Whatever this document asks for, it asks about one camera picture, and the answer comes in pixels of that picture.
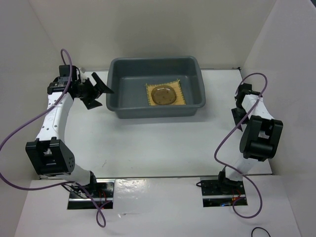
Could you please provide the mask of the yellow woven bamboo mat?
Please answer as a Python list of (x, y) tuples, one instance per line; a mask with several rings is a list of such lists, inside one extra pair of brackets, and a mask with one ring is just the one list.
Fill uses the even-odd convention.
[(179, 79), (161, 84), (146, 84), (146, 93), (150, 106), (186, 105)]

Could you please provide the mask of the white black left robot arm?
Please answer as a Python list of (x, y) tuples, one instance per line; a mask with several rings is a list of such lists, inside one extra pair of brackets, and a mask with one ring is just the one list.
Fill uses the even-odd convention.
[(38, 175), (80, 183), (80, 191), (89, 198), (98, 193), (96, 177), (76, 164), (74, 153), (65, 144), (65, 128), (76, 98), (90, 110), (101, 106), (97, 99), (103, 93), (113, 93), (96, 73), (92, 78), (95, 84), (78, 67), (59, 66), (59, 76), (47, 88), (48, 113), (35, 140), (25, 147)]

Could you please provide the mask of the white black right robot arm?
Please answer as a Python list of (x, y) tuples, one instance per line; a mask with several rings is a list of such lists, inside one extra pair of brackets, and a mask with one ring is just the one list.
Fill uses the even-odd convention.
[(242, 131), (239, 144), (242, 157), (237, 158), (233, 167), (241, 173), (226, 167), (219, 172), (216, 188), (222, 194), (240, 186), (243, 175), (256, 164), (275, 156), (283, 129), (282, 121), (270, 115), (263, 97), (252, 90), (251, 84), (244, 83), (237, 88), (235, 101), (232, 115), (238, 129)]

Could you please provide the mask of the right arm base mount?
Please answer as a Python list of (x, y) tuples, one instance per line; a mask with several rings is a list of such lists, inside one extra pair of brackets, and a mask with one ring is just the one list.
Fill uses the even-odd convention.
[(203, 207), (247, 206), (247, 199), (243, 182), (237, 186), (222, 187), (215, 178), (201, 178), (196, 186), (200, 188)]

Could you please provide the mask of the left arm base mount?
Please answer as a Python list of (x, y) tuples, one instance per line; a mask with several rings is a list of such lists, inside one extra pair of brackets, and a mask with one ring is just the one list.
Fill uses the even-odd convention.
[[(91, 199), (81, 188), (70, 185), (65, 185), (65, 188), (69, 192), (68, 210), (95, 209)], [(98, 207), (102, 209), (113, 209), (114, 179), (97, 179), (93, 189), (88, 186), (85, 188), (93, 197)]]

